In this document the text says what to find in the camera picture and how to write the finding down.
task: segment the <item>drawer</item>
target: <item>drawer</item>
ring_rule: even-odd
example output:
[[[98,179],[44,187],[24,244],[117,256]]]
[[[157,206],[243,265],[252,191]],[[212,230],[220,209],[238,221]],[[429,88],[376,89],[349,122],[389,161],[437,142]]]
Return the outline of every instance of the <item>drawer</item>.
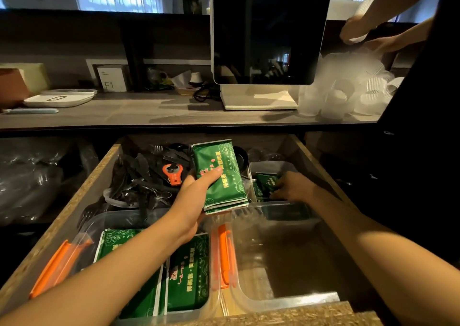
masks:
[[[5,283],[0,290],[1,313],[4,314],[28,300],[34,283],[55,251],[64,240],[72,241],[78,233],[78,223],[84,209],[98,201],[103,190],[109,188],[112,179],[112,168],[123,148],[129,148],[129,144],[132,142],[146,149],[149,144],[160,145],[171,142],[191,144],[226,138],[231,138],[234,145],[243,148],[265,148],[285,155],[287,161],[294,164],[299,172],[342,199],[342,201],[352,205],[340,187],[294,135],[203,133],[130,135],[129,138],[122,138],[107,152],[100,164]]]

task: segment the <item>white box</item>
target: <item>white box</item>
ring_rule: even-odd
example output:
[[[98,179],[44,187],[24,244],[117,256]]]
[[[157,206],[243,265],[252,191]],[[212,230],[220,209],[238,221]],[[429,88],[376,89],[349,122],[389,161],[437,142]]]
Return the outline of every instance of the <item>white box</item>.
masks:
[[[129,90],[126,66],[99,66],[98,73],[104,91],[125,92]]]

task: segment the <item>black screen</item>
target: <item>black screen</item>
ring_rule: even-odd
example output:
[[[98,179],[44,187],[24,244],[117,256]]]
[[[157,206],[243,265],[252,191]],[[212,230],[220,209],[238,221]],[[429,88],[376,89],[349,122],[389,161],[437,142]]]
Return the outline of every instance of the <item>black screen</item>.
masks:
[[[216,83],[313,83],[329,1],[213,0]]]

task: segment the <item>orange bottle opener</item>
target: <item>orange bottle opener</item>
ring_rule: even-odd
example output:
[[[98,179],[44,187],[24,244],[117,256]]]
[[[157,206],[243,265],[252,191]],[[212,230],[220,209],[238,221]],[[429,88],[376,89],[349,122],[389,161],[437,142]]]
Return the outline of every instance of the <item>orange bottle opener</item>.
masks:
[[[182,165],[172,163],[163,166],[163,173],[168,177],[172,186],[180,186],[182,184],[181,174],[183,169]]]

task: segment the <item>hand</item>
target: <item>hand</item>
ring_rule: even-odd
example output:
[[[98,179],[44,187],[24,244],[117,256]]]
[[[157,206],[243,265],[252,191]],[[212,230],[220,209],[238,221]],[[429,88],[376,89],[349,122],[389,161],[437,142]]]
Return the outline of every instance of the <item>hand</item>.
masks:
[[[182,183],[179,194],[174,201],[168,215],[181,228],[183,243],[189,242],[196,234],[198,225],[204,217],[203,206],[206,200],[206,191],[222,175],[222,167],[217,167],[199,179],[195,180],[192,173]]]
[[[350,39],[358,38],[369,33],[370,29],[365,25],[362,17],[363,15],[355,15],[345,22],[340,32],[340,39],[342,39],[345,44],[353,44]]]
[[[361,50],[372,51],[377,56],[382,56],[385,52],[398,51],[405,47],[399,35],[392,37],[382,37],[369,40],[363,44]]]
[[[286,172],[276,184],[279,187],[270,196],[273,200],[308,201],[314,183],[299,172]]]

